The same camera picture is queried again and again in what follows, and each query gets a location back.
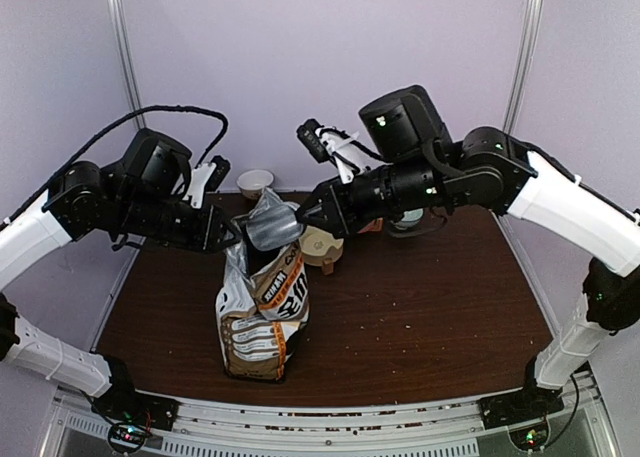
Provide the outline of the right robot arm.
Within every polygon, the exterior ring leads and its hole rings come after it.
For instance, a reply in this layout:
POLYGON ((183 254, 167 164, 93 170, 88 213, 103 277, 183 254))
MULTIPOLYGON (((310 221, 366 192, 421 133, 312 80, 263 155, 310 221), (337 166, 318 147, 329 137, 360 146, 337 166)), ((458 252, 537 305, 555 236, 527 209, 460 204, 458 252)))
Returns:
POLYGON ((638 321, 638 214, 601 196, 540 147, 497 128, 481 126, 453 141, 421 85, 387 93, 359 116, 374 144, 374 169, 357 163, 360 144, 344 131, 315 119, 298 127, 311 156, 339 171, 301 204, 300 223, 345 238, 378 218, 477 205, 534 223, 590 253, 572 318, 530 361, 523 387, 506 397, 519 417, 535 417, 608 335, 638 321))

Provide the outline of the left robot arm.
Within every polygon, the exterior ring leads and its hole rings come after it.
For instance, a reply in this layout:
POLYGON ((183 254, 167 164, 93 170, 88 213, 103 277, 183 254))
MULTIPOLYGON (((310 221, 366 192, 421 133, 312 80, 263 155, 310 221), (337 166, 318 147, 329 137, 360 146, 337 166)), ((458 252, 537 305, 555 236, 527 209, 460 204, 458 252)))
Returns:
MULTIPOLYGON (((204 203, 228 174, 229 162, 215 156, 192 166, 191 156, 175 139, 144 128, 109 165, 71 164, 4 225, 1 285, 96 230, 109 234, 114 249, 128 246, 131 235, 204 254, 238 243, 241 234, 224 211, 204 203)), ((143 413, 124 362, 39 330, 7 299, 1 301, 1 359, 76 388, 123 421, 143 413)))

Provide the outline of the metal scoop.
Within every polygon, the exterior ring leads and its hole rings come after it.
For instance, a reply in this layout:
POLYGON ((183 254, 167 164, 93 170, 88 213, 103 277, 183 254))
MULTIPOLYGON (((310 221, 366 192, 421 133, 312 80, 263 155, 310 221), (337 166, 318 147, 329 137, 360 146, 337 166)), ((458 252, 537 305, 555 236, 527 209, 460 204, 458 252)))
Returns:
POLYGON ((268 252, 292 244, 305 232, 306 226, 296 217, 298 207, 293 202, 275 204, 237 216, 233 222, 248 246, 268 252))

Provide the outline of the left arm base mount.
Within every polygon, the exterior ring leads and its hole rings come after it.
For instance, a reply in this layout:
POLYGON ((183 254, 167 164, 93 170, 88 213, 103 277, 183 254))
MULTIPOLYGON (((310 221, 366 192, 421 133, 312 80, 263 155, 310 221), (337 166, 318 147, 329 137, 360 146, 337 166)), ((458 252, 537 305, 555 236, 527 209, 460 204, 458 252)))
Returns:
POLYGON ((148 430, 171 431, 179 410, 175 399, 138 391, 109 390, 89 400, 92 410, 109 421, 133 423, 148 430))

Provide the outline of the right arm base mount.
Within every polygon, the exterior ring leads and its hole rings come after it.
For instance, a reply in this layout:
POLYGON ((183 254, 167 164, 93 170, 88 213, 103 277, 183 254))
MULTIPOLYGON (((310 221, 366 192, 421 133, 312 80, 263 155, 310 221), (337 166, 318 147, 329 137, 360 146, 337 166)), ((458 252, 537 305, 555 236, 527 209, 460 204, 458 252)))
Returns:
POLYGON ((483 426, 489 430, 542 417, 553 401, 553 396, 521 389, 481 398, 478 407, 483 426))

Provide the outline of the pet food bag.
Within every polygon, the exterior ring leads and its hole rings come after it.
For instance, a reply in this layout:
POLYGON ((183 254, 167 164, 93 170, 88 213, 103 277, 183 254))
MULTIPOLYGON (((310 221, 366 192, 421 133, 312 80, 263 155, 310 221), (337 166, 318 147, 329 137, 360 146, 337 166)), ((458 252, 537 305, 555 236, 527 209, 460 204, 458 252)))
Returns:
MULTIPOLYGON (((267 188, 256 209, 287 202, 267 188)), ((260 252, 240 243, 225 250, 215 300, 224 371, 244 380, 281 382, 309 320, 309 283, 299 239, 260 252)))

